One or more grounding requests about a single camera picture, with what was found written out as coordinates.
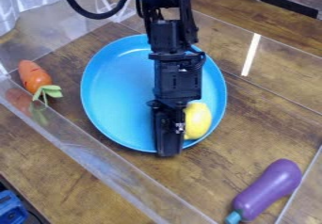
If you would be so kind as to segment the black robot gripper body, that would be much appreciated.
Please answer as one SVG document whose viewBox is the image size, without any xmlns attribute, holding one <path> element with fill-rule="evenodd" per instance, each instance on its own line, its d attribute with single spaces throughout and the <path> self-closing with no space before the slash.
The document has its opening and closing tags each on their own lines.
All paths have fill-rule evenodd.
<svg viewBox="0 0 322 224">
<path fill-rule="evenodd" d="M 155 99 L 168 107 L 202 99 L 204 52 L 151 53 L 155 62 Z"/>
</svg>

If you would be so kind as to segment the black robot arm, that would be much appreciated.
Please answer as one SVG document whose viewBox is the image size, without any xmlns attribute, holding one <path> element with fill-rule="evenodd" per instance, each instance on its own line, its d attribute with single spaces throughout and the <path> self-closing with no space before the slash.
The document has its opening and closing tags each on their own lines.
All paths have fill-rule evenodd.
<svg viewBox="0 0 322 224">
<path fill-rule="evenodd" d="M 154 141 L 158 155 L 170 157 L 183 150 L 186 130 L 183 110 L 202 98 L 204 52 L 192 48 L 198 42 L 190 0 L 136 0 L 144 21 L 154 61 L 155 99 L 152 111 Z"/>
</svg>

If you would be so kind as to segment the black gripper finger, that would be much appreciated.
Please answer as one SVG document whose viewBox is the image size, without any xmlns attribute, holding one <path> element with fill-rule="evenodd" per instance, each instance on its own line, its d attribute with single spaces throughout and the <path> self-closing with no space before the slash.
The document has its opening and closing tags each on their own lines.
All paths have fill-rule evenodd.
<svg viewBox="0 0 322 224">
<path fill-rule="evenodd" d="M 171 157 L 182 153 L 184 113 L 180 108 L 152 107 L 154 140 L 158 155 Z"/>
</svg>

